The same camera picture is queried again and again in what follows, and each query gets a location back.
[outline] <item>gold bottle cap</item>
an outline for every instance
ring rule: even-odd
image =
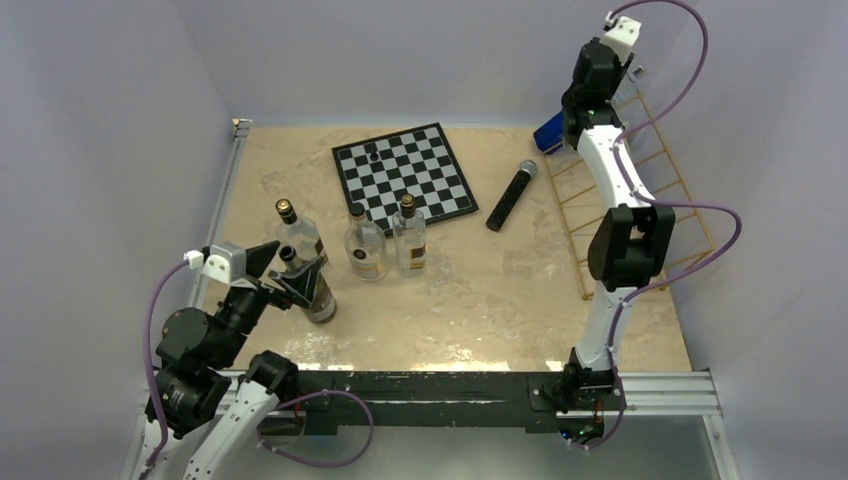
[[[291,209],[291,202],[289,202],[287,199],[282,198],[280,200],[277,200],[277,212],[288,213],[289,211],[291,211]]]

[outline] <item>gray wall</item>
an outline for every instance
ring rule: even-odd
[[[167,0],[2,1],[0,65],[0,477],[117,478],[232,124]]]
[[[672,288],[696,368],[716,378],[742,476],[845,478],[848,5],[701,2],[703,76],[662,129],[694,195],[745,227]],[[700,48],[687,25],[646,96],[666,105]],[[717,240],[732,222],[710,216]]]
[[[286,123],[541,124],[620,0],[174,0],[240,117]],[[685,23],[634,8],[656,71]]]

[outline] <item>blue object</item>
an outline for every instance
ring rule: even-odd
[[[536,148],[550,155],[562,147],[562,110],[533,132]]]

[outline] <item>cable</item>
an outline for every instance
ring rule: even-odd
[[[188,266],[188,260],[184,260],[180,262],[178,265],[174,266],[165,276],[159,280],[159,284],[156,285],[156,289],[153,292],[153,298],[150,299],[150,305],[147,307],[147,319],[144,324],[144,332],[143,332],[143,342],[144,342],[144,374],[147,377],[147,388],[150,390],[150,401],[153,403],[153,411],[156,412],[156,420],[159,421],[159,445],[156,445],[156,448],[153,449],[153,452],[150,453],[150,456],[147,457],[147,462],[145,466],[147,467],[141,475],[138,476],[138,480],[144,480],[147,478],[147,473],[150,472],[150,469],[153,468],[154,463],[156,463],[156,457],[159,456],[159,452],[165,448],[165,444],[168,443],[168,421],[165,418],[165,409],[162,407],[162,398],[159,396],[159,388],[156,386],[156,374],[153,372],[153,354],[151,353],[150,346],[150,330],[153,328],[153,307],[156,306],[156,300],[159,298],[159,293],[162,292],[162,288],[165,287],[165,283],[174,276],[175,273],[180,271],[183,267]]]
[[[733,217],[733,220],[735,222],[735,227],[734,227],[733,234],[730,236],[730,239],[724,245],[722,245],[718,250],[716,250],[715,252],[713,252],[712,254],[707,256],[703,261],[698,262],[697,264],[692,265],[689,268],[686,268],[686,269],[678,272],[675,275],[672,275],[671,277],[669,277],[665,280],[646,285],[646,286],[634,291],[630,295],[627,295],[626,297],[624,297],[621,300],[621,302],[618,304],[618,307],[615,309],[615,314],[613,315],[612,323],[610,325],[609,335],[607,336],[607,345],[608,345],[607,358],[609,359],[610,370],[612,371],[613,377],[615,379],[614,384],[617,387],[617,391],[618,391],[618,394],[620,396],[619,407],[618,407],[618,415],[616,416],[615,422],[613,422],[612,427],[609,429],[609,431],[607,432],[606,435],[604,435],[597,442],[594,442],[591,445],[583,445],[583,448],[586,449],[586,450],[591,450],[591,449],[594,449],[594,448],[597,448],[597,447],[603,445],[607,440],[610,439],[610,437],[613,436],[613,434],[618,430],[618,427],[621,425],[622,418],[624,417],[624,409],[627,408],[627,399],[626,399],[625,394],[624,394],[624,384],[621,381],[621,375],[619,374],[619,371],[618,371],[618,365],[616,365],[616,363],[615,363],[615,356],[613,355],[613,348],[612,348],[612,345],[614,345],[614,341],[615,341],[615,332],[616,332],[616,329],[618,328],[618,322],[621,319],[621,313],[624,310],[624,307],[627,306],[630,302],[632,302],[636,297],[647,292],[648,290],[652,290],[654,288],[664,287],[666,285],[669,285],[669,284],[676,282],[677,280],[680,280],[681,278],[687,277],[687,276],[697,272],[698,270],[706,267],[707,265],[713,263],[720,256],[724,255],[730,249],[730,247],[732,247],[736,243],[736,241],[739,239],[739,235],[742,234],[742,217],[740,217],[737,212],[735,212],[734,210],[732,210],[728,207],[725,207],[725,206],[722,206],[722,205],[717,205],[717,204],[712,204],[712,203],[664,202],[664,201],[656,200],[654,198],[650,198],[650,197],[643,195],[635,187],[635,183],[633,182],[633,179],[630,178],[630,174],[627,172],[627,169],[624,167],[624,162],[621,160],[621,154],[619,153],[619,148],[621,148],[621,144],[626,137],[638,132],[639,130],[647,127],[648,125],[654,125],[661,118],[665,117],[674,107],[676,107],[677,104],[680,103],[681,100],[683,100],[683,97],[685,97],[686,94],[689,93],[689,90],[692,88],[692,85],[695,83],[695,80],[697,80],[698,76],[701,74],[701,69],[704,67],[704,61],[706,61],[707,50],[709,49],[709,44],[710,44],[710,36],[709,36],[709,33],[707,33],[707,25],[704,22],[703,17],[701,17],[701,15],[694,8],[692,8],[691,6],[687,5],[686,3],[684,3],[680,0],[636,0],[634,2],[624,4],[620,7],[618,7],[617,9],[613,10],[612,16],[615,17],[619,13],[623,12],[624,10],[627,10],[628,8],[635,7],[637,5],[643,5],[643,4],[646,4],[646,3],[669,3],[669,4],[678,6],[682,9],[686,10],[690,15],[692,15],[692,17],[698,23],[698,26],[701,29],[701,35],[703,37],[703,44],[702,44],[702,47],[701,47],[701,56],[698,59],[698,65],[695,67],[695,71],[692,73],[692,77],[689,79],[689,81],[686,83],[686,86],[683,87],[683,90],[680,92],[680,94],[677,96],[677,98],[674,99],[673,102],[671,102],[667,107],[665,107],[655,118],[653,118],[653,119],[649,118],[648,120],[636,125],[635,127],[629,128],[629,129],[621,132],[621,134],[619,134],[619,136],[613,142],[613,156],[615,157],[615,162],[618,165],[618,169],[621,171],[621,174],[624,177],[624,181],[627,183],[627,186],[630,189],[630,191],[632,192],[632,195],[633,195],[634,198],[642,200],[643,202],[650,203],[651,205],[654,205],[654,206],[688,207],[688,208],[702,208],[702,209],[707,209],[707,210],[718,210],[718,211],[727,213],[728,215]]]
[[[285,452],[283,450],[279,450],[277,447],[271,445],[271,442],[269,442],[264,437],[262,437],[262,432],[260,431],[259,426],[257,426],[256,427],[256,435],[259,437],[259,443],[263,447],[265,447],[267,450],[269,450],[271,453],[276,453],[277,455],[286,457],[289,460],[294,460],[297,463],[302,463],[302,464],[308,465],[310,467],[339,468],[339,467],[348,466],[351,463],[359,460],[359,458],[362,457],[362,455],[364,455],[365,452],[368,450],[368,447],[371,446],[371,440],[374,438],[374,416],[371,415],[371,410],[368,409],[368,405],[366,405],[365,402],[363,402],[362,399],[357,397],[356,395],[354,395],[350,392],[344,392],[344,391],[341,391],[341,390],[323,390],[323,391],[320,391],[320,392],[310,393],[309,395],[304,395],[302,397],[297,397],[294,400],[288,401],[286,403],[283,403],[283,404],[277,406],[277,408],[275,410],[282,410],[284,408],[288,408],[292,405],[296,405],[300,402],[304,402],[304,401],[309,400],[311,398],[323,397],[323,396],[326,396],[326,395],[341,395],[343,397],[350,398],[351,400],[358,403],[360,407],[362,407],[362,410],[365,411],[365,416],[368,417],[368,438],[365,440],[365,445],[363,445],[362,448],[358,452],[356,452],[356,454],[354,456],[348,458],[347,460],[343,460],[341,462],[318,462],[316,460],[309,460],[307,458],[298,457],[297,455],[291,454],[289,452]]]

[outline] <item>clear glass bottle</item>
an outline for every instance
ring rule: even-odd
[[[345,249],[353,272],[363,280],[378,280],[388,271],[386,236],[376,223],[368,220],[359,203],[350,209],[350,228],[345,234]]]
[[[324,265],[327,264],[327,251],[315,222],[298,215],[291,202],[283,198],[277,201],[277,214],[283,223],[277,227],[276,237],[280,245],[291,245],[297,250],[301,260],[308,262],[320,256]]]
[[[424,252],[427,232],[424,213],[415,208],[415,197],[404,195],[400,211],[392,215],[392,235],[402,277],[417,277],[424,273]]]

